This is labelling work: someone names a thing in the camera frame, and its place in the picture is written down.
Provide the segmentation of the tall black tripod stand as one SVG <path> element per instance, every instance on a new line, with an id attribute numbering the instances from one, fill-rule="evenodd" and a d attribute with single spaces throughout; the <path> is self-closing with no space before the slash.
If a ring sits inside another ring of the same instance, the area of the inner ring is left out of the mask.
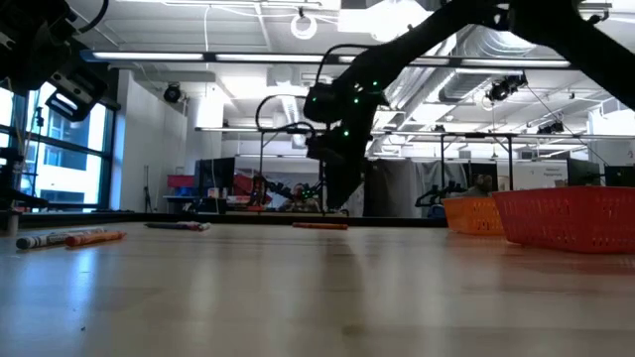
<path id="1" fill-rule="evenodd" d="M 33 183 L 32 183 L 32 195 L 36 195 L 36 183 L 37 183 L 37 176 L 38 176 L 38 161 L 39 161 L 39 151 L 40 151 L 40 144 L 41 144 L 41 132 L 42 132 L 42 128 L 44 126 L 44 117 L 42 116 L 42 112 L 43 112 L 43 108 L 38 106 L 35 109 L 35 121 L 36 121 L 36 126 L 37 126 L 37 138 L 36 138 L 36 150 L 35 150 L 35 165 L 34 165 L 34 171 L 33 171 Z"/>

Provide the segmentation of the black monitor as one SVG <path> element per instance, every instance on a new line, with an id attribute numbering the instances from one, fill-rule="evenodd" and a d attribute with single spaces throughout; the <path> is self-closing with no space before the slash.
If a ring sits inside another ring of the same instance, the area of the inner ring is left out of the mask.
<path id="1" fill-rule="evenodd" d="M 470 163 L 466 166 L 466 173 L 469 178 L 469 187 L 473 186 L 478 175 L 490 175 L 493 178 L 493 192 L 498 190 L 498 170 L 495 164 Z"/>
<path id="2" fill-rule="evenodd" d="M 635 166 L 606 166 L 604 179 L 607 186 L 635 187 Z"/>
<path id="3" fill-rule="evenodd" d="M 601 185 L 599 164 L 567 159 L 568 186 Z"/>
<path id="4" fill-rule="evenodd" d="M 200 197 L 225 198 L 233 191 L 235 159 L 199 160 L 194 165 L 194 187 Z"/>

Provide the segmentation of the grey crayon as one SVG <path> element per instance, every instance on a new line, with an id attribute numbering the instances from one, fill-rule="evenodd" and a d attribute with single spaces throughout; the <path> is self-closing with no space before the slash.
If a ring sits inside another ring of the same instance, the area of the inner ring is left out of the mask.
<path id="1" fill-rule="evenodd" d="M 81 228 L 72 228 L 72 229 L 62 229 L 52 231 L 51 235 L 84 235 L 84 234 L 96 234 L 96 233 L 104 233 L 107 230 L 104 227 L 81 227 Z"/>

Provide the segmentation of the blue crayon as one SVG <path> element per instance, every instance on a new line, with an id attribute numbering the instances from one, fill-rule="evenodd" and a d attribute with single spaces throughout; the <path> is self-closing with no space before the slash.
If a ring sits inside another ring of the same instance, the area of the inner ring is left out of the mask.
<path id="1" fill-rule="evenodd" d="M 179 223 L 179 222 L 148 222 L 148 223 L 145 223 L 144 226 L 151 229 L 199 231 L 199 225 L 196 223 L 192 224 L 192 223 Z"/>

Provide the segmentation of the overhead light bar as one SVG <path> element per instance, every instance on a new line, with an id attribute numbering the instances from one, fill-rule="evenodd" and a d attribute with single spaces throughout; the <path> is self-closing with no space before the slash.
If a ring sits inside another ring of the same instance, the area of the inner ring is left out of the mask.
<path id="1" fill-rule="evenodd" d="M 227 62 L 259 64 L 321 64 L 349 65 L 354 55 L 294 55 L 273 53 L 161 53 L 161 52 L 106 52 L 81 51 L 81 57 L 89 62 Z M 539 70 L 575 70 L 575 67 L 562 59 L 532 58 L 460 58 L 424 56 L 413 60 L 410 66 L 452 67 L 452 68 L 509 68 Z"/>

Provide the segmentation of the white partition panel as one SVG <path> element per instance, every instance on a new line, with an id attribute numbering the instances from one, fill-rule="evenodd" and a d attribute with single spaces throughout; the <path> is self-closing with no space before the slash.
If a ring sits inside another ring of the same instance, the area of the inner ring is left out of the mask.
<path id="1" fill-rule="evenodd" d="M 498 162 L 496 166 L 501 191 L 556 187 L 558 181 L 568 179 L 566 162 L 513 161 L 512 174 L 508 163 Z"/>

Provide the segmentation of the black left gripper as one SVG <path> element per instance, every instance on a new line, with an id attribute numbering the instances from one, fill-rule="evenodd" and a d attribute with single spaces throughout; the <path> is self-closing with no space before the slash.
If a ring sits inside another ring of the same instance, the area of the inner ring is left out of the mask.
<path id="1" fill-rule="evenodd" d="M 0 86 L 24 94 L 49 79 L 56 90 L 46 105 L 70 122 L 83 121 L 107 91 L 107 83 L 86 68 L 59 71 L 70 57 L 68 41 L 47 29 L 21 36 L 0 31 Z"/>

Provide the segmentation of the black metal rig frame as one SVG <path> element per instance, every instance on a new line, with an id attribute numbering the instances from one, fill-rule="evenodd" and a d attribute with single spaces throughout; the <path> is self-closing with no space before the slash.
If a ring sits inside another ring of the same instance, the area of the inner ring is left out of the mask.
<path id="1" fill-rule="evenodd" d="M 54 212 L 16 213 L 19 228 L 48 228 L 104 225 L 123 222 L 196 221 L 212 224 L 285 225 L 294 223 L 345 224 L 349 227 L 448 228 L 444 218 L 348 217 L 341 214 L 300 214 L 281 212 L 229 212 L 228 214 L 171 214 L 135 212 Z"/>

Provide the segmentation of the folded black tripod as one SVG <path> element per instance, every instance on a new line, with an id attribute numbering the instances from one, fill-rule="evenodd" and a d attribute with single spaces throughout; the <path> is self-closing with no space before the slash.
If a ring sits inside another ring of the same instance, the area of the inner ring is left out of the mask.
<path id="1" fill-rule="evenodd" d="M 150 190 L 149 190 L 149 166 L 144 166 L 144 212 L 151 213 L 153 211 Z"/>

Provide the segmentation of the dark curtain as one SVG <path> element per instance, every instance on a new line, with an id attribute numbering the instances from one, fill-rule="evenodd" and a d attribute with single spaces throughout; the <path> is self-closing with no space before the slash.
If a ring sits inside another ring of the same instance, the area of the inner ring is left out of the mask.
<path id="1" fill-rule="evenodd" d="M 364 182 L 365 217 L 419 218 L 420 182 L 411 161 L 376 160 L 367 164 Z"/>

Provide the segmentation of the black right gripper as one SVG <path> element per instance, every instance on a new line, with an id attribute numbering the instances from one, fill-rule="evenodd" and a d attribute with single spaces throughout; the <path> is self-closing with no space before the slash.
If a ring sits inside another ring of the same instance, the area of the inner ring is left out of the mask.
<path id="1" fill-rule="evenodd" d="M 338 92 L 340 120 L 335 122 L 337 126 L 308 139 L 307 147 L 309 158 L 327 163 L 324 169 L 327 207 L 340 208 L 363 183 L 367 163 L 352 163 L 363 158 L 377 108 L 388 102 L 376 81 L 369 88 L 358 83 L 332 86 Z"/>

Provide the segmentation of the black background rig frame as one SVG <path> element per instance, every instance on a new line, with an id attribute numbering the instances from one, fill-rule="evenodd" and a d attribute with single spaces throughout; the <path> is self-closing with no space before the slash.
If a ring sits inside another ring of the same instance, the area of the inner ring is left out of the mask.
<path id="1" fill-rule="evenodd" d="M 318 131 L 312 124 L 303 121 L 275 128 L 263 128 L 258 126 L 257 130 L 260 133 L 258 153 L 259 166 L 258 173 L 254 178 L 251 195 L 259 195 L 259 197 L 257 198 L 257 203 L 261 207 L 265 205 L 267 194 L 270 192 L 282 195 L 285 199 L 294 199 L 296 195 L 294 194 L 293 188 L 286 189 L 278 183 L 269 182 L 263 175 L 264 149 L 268 145 L 268 142 L 265 141 L 265 137 L 269 134 L 272 134 L 272 139 L 274 139 L 278 134 L 302 135 L 307 141 L 308 139 L 314 139 L 317 136 Z M 313 203 L 315 203 L 317 205 L 317 213 L 324 215 L 323 174 L 321 169 L 318 174 L 318 181 L 316 184 L 303 186 L 303 190 L 301 191 L 301 198 L 302 201 L 312 201 Z"/>
<path id="2" fill-rule="evenodd" d="M 451 146 L 450 141 L 446 141 L 446 138 L 453 139 L 465 139 L 470 140 L 485 140 L 492 139 L 499 147 L 503 148 L 507 152 L 507 167 L 509 177 L 509 189 L 513 190 L 514 185 L 514 173 L 513 173 L 513 141 L 518 137 L 515 133 L 483 133 L 483 132 L 447 132 L 439 133 L 440 145 L 441 145 L 441 162 L 442 162 L 442 184 L 445 184 L 445 150 Z"/>

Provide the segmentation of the person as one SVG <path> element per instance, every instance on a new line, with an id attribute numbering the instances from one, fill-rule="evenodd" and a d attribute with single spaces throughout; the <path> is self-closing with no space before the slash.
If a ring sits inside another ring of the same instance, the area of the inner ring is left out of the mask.
<path id="1" fill-rule="evenodd" d="M 490 175 L 478 175 L 466 192 L 466 196 L 470 197 L 489 197 L 493 192 L 493 178 Z"/>
<path id="2" fill-rule="evenodd" d="M 313 198 L 305 197 L 304 186 L 297 183 L 292 190 L 292 197 L 285 200 L 280 207 L 285 212 L 319 212 L 318 203 Z"/>

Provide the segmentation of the red plastic basket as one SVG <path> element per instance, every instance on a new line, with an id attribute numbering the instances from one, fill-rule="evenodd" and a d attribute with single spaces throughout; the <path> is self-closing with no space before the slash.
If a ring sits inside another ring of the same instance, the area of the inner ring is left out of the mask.
<path id="1" fill-rule="evenodd" d="M 569 186 L 493 194 L 507 240 L 587 254 L 635 254 L 635 188 Z"/>

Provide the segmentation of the orange plastic basket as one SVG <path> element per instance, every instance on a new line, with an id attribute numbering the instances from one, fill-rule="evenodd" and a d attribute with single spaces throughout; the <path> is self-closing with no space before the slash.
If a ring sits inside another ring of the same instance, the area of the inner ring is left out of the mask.
<path id="1" fill-rule="evenodd" d="M 448 228 L 466 235 L 502 236 L 500 215 L 492 197 L 457 197 L 443 201 Z"/>

